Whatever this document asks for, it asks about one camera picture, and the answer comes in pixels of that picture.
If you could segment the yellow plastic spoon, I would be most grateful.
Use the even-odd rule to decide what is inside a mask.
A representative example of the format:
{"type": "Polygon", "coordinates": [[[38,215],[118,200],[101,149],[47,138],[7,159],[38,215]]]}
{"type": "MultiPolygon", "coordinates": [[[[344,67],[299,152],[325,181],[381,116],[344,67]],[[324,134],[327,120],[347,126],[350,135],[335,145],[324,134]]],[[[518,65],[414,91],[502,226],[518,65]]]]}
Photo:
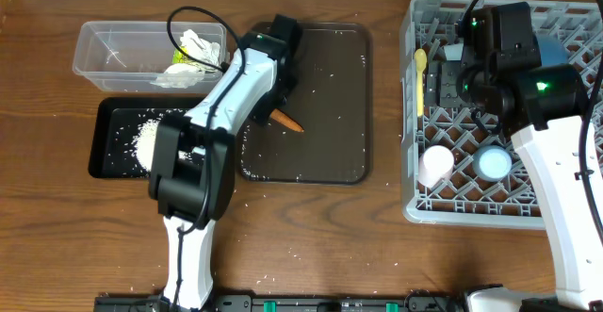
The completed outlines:
{"type": "Polygon", "coordinates": [[[416,63],[416,115],[422,117],[424,113],[423,74],[428,65],[427,54],[423,49],[416,49],[414,59],[416,63]]]}

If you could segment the yellow snack wrapper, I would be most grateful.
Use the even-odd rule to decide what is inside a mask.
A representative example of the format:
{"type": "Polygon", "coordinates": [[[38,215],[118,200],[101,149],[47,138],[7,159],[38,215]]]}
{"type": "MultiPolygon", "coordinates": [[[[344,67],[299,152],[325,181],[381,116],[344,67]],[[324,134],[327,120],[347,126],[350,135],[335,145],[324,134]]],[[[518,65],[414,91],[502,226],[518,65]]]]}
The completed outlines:
{"type": "Polygon", "coordinates": [[[172,64],[188,64],[188,58],[186,56],[187,49],[182,47],[180,50],[176,49],[172,56],[172,64]]]}

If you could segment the grey dishwasher rack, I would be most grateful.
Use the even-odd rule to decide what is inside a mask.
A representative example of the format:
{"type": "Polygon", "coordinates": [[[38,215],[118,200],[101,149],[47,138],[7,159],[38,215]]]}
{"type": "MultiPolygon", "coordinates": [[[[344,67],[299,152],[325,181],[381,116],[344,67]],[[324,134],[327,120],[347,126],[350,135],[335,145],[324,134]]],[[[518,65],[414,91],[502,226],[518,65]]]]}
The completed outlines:
{"type": "MultiPolygon", "coordinates": [[[[528,174],[509,140],[481,131],[471,120],[472,108],[426,105],[422,117],[414,113],[415,50],[426,50],[429,62],[444,61],[445,47],[460,43],[455,25],[471,1],[411,0],[399,30],[402,214],[413,223],[544,230],[528,174]],[[510,173],[499,182],[484,181],[472,169],[473,153],[493,144],[506,149],[513,160],[510,173]],[[433,145],[449,148],[455,165],[449,180],[428,189],[417,180],[418,161],[433,145]]],[[[527,2],[534,31],[556,39],[591,87],[602,57],[602,19],[597,5],[527,2]]]]}

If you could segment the white rice pile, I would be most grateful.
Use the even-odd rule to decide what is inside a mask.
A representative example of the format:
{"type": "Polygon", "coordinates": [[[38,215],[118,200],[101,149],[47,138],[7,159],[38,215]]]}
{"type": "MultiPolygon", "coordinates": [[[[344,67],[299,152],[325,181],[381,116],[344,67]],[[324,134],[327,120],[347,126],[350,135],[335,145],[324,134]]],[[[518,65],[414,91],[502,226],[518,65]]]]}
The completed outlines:
{"type": "Polygon", "coordinates": [[[134,157],[140,167],[149,172],[152,169],[155,137],[159,120],[151,119],[139,126],[138,134],[133,138],[134,157]]]}

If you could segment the clear plastic bin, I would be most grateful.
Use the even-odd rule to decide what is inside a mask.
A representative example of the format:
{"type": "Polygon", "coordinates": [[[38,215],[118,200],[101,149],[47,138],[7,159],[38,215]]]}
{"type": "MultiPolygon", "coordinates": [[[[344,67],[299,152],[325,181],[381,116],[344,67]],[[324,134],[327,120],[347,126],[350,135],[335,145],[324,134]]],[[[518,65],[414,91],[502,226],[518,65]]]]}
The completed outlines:
{"type": "Polygon", "coordinates": [[[168,74],[177,52],[164,22],[87,22],[80,29],[72,69],[104,91],[210,92],[222,73],[168,74]]]}

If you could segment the dark blue plate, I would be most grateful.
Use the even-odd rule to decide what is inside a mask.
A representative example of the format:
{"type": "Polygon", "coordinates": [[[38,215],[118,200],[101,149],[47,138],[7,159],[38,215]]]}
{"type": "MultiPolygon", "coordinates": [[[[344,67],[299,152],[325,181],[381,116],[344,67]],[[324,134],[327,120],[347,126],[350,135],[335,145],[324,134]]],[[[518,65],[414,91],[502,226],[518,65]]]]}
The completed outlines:
{"type": "Polygon", "coordinates": [[[561,65],[568,62],[568,55],[559,40],[552,36],[541,34],[536,36],[536,40],[543,67],[561,65]]]}

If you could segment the pink cup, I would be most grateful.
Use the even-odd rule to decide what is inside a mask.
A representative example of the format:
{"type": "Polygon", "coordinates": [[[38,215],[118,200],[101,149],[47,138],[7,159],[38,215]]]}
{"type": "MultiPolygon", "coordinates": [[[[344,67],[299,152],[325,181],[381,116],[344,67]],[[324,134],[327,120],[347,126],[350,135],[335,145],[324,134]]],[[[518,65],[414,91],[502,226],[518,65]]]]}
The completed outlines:
{"type": "Polygon", "coordinates": [[[417,181],[426,188],[441,180],[448,180],[454,167],[454,155],[449,148],[434,145],[425,150],[418,160],[417,181]]]}

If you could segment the light blue bowl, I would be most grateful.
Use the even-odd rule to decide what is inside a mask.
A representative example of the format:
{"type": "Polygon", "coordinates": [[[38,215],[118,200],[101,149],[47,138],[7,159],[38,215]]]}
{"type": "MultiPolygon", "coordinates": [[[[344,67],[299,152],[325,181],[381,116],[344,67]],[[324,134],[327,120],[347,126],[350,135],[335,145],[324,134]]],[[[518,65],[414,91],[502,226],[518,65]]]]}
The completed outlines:
{"type": "Polygon", "coordinates": [[[460,61],[462,59],[464,45],[455,43],[443,47],[446,61],[460,61]]]}

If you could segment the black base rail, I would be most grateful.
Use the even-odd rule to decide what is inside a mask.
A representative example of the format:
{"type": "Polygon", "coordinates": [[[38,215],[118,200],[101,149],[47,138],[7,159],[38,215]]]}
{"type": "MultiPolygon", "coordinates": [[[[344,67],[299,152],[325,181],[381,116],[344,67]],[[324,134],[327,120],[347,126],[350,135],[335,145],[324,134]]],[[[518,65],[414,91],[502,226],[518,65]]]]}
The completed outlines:
{"type": "MultiPolygon", "coordinates": [[[[181,311],[203,312],[462,312],[463,303],[450,297],[432,297],[425,294],[402,299],[360,298],[303,298],[252,297],[249,295],[221,295],[210,298],[203,308],[181,308],[181,311]]],[[[160,312],[171,311],[171,305],[158,296],[97,297],[93,312],[160,312]]]]}

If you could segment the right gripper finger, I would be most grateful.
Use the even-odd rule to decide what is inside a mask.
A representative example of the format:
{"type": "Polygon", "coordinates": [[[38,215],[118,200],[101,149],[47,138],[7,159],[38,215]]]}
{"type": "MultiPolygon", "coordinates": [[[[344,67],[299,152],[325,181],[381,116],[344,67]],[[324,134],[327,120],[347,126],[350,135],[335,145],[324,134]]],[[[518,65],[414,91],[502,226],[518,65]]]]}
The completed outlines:
{"type": "Polygon", "coordinates": [[[439,61],[433,61],[428,64],[427,72],[425,73],[424,92],[424,104],[426,106],[436,106],[438,104],[440,65],[439,61]]]}
{"type": "Polygon", "coordinates": [[[460,97],[456,81],[461,70],[460,61],[445,61],[440,65],[439,77],[439,106],[444,108],[466,107],[466,102],[460,97]]]}

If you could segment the light blue cup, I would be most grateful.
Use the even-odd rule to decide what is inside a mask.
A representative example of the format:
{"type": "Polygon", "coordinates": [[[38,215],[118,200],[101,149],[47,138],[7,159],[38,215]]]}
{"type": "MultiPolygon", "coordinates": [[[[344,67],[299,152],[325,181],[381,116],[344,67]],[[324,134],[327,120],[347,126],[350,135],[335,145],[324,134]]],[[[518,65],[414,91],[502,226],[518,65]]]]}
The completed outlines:
{"type": "Polygon", "coordinates": [[[509,174],[512,165],[510,154],[500,146],[485,146],[473,155],[473,170],[479,178],[485,181],[501,180],[509,174]]]}

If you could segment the brown serving tray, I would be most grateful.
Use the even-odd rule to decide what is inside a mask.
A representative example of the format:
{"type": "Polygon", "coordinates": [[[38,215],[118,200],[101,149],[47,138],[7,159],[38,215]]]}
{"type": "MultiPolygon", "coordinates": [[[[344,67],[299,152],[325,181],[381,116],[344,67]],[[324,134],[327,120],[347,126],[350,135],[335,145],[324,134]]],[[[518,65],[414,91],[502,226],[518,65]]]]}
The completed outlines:
{"type": "Polygon", "coordinates": [[[306,23],[298,83],[282,111],[302,127],[247,122],[240,173],[250,181],[355,185],[370,171],[372,44],[359,24],[306,23]]]}

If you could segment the black waste tray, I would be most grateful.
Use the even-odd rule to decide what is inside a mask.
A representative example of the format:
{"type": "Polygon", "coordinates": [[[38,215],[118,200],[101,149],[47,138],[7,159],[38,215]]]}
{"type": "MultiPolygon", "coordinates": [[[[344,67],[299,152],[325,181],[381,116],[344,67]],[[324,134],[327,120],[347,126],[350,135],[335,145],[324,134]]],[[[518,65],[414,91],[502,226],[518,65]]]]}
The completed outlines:
{"type": "Polygon", "coordinates": [[[98,106],[90,149],[89,174],[94,178],[145,178],[134,157],[133,138],[139,126],[165,115],[182,116],[197,106],[200,97],[109,97],[98,106]]]}

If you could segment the white tissue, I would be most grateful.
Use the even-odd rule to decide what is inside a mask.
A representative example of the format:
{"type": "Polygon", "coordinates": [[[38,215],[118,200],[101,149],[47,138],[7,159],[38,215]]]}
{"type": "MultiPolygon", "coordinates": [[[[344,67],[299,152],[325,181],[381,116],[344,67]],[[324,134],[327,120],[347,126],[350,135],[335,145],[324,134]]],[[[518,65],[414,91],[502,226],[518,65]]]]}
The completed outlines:
{"type": "Polygon", "coordinates": [[[180,37],[180,49],[187,49],[188,64],[171,64],[152,85],[160,88],[186,89],[192,87],[207,76],[218,72],[220,64],[220,44],[201,39],[189,29],[180,37]]]}

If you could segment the orange carrot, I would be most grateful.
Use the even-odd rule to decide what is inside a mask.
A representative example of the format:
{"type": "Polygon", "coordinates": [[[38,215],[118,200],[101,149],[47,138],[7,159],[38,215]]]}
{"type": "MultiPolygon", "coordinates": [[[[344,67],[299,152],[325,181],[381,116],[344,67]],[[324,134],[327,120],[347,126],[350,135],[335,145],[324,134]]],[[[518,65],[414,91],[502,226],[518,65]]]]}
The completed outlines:
{"type": "Polygon", "coordinates": [[[280,123],[284,127],[288,128],[294,132],[302,133],[304,131],[304,129],[302,128],[301,125],[299,125],[297,122],[295,122],[293,119],[288,117],[286,114],[284,114],[279,109],[274,109],[270,113],[270,117],[272,118],[272,120],[276,121],[277,123],[280,123]]]}

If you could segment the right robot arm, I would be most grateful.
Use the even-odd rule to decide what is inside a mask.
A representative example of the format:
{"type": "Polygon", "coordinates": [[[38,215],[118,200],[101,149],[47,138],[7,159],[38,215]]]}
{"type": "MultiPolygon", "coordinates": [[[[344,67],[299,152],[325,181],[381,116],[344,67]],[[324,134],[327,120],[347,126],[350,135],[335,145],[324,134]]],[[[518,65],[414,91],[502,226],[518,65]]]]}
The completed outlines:
{"type": "Polygon", "coordinates": [[[595,93],[537,39],[525,2],[470,6],[455,25],[461,56],[417,77],[415,111],[462,107],[497,118],[530,179],[554,262],[556,289],[537,297],[484,287],[469,311],[598,311],[602,307],[602,174],[591,124],[595,93]]]}

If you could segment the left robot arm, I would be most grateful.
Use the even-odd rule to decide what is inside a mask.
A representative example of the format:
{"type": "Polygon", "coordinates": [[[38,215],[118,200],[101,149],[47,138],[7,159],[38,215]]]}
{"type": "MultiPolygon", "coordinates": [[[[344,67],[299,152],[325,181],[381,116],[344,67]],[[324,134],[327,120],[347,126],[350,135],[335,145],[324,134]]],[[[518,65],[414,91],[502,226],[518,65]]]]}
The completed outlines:
{"type": "Polygon", "coordinates": [[[166,311],[200,311],[211,294],[212,242],[234,193],[236,136],[248,119],[264,124],[285,104],[296,84],[292,61],[301,38],[300,24],[284,15],[266,33],[248,32],[202,102],[157,127],[149,195],[169,239],[166,311]]]}

